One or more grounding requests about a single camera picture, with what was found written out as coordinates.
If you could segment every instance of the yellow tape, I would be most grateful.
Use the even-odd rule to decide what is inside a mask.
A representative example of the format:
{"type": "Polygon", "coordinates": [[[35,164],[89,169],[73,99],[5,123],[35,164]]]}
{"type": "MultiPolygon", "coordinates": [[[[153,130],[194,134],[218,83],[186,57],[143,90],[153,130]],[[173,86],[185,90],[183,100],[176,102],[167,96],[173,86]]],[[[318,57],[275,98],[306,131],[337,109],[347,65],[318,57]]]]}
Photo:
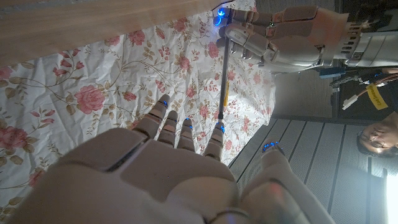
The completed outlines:
{"type": "Polygon", "coordinates": [[[228,90],[229,90],[229,81],[226,82],[226,90],[225,90],[225,97],[224,97],[224,106],[228,104],[228,90]]]}
{"type": "Polygon", "coordinates": [[[381,110],[388,107],[387,103],[383,100],[383,97],[381,97],[379,90],[377,90],[376,85],[372,83],[368,85],[366,89],[368,90],[369,98],[371,99],[376,109],[381,110]]]}

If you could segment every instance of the white robotic hand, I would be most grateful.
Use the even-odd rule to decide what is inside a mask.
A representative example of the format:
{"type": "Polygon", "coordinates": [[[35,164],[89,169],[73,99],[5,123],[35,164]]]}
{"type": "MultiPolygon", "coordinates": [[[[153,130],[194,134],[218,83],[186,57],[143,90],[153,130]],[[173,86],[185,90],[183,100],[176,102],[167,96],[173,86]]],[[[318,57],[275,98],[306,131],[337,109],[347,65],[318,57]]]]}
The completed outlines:
{"type": "Polygon", "coordinates": [[[175,111],[153,140],[169,99],[164,95],[133,130],[111,129],[61,158],[9,223],[334,223],[277,143],[264,146],[263,171],[239,197],[219,162],[222,122],[203,156],[195,154],[189,119],[174,148],[175,111]]]}
{"type": "Polygon", "coordinates": [[[231,56],[275,72],[296,72],[331,65],[347,14],[317,6],[289,7],[277,14],[216,9],[221,26],[217,46],[231,40],[231,56]]]}

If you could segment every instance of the floral bedsheet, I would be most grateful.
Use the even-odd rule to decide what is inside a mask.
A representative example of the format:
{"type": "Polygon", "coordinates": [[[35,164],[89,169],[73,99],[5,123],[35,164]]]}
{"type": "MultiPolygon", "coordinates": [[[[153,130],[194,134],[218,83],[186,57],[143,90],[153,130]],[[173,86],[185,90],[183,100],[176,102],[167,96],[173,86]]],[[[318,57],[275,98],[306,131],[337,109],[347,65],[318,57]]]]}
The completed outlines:
{"type": "MultiPolygon", "coordinates": [[[[253,9],[254,1],[238,1],[253,9]]],[[[132,128],[164,93],[193,121],[201,153],[216,123],[222,52],[211,12],[0,68],[0,221],[47,168],[110,128],[132,128]]],[[[228,164],[274,109],[267,70],[230,58],[222,162],[228,164]]]]}

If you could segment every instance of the striped wall panel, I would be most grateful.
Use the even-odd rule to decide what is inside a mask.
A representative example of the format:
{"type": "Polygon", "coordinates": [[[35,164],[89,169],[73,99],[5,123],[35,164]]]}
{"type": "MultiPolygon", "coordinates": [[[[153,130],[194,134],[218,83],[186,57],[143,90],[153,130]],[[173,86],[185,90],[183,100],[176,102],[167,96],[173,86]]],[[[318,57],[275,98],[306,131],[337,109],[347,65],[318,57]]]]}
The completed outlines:
{"type": "Polygon", "coordinates": [[[385,223],[382,170],[398,174],[397,159],[368,158],[356,148],[364,124],[272,119],[229,165],[239,190],[261,170],[265,139],[280,141],[293,172],[337,224],[385,223]]]}

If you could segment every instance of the white connector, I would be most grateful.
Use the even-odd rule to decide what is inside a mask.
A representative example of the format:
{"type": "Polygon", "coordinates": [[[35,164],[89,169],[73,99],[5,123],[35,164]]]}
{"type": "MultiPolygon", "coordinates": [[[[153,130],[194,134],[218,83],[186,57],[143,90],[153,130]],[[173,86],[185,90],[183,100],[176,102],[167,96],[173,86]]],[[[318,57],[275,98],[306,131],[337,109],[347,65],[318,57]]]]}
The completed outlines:
{"type": "Polygon", "coordinates": [[[350,99],[345,100],[343,103],[343,110],[349,108],[349,106],[351,106],[353,103],[355,103],[355,101],[358,99],[357,95],[353,95],[350,99]]]}

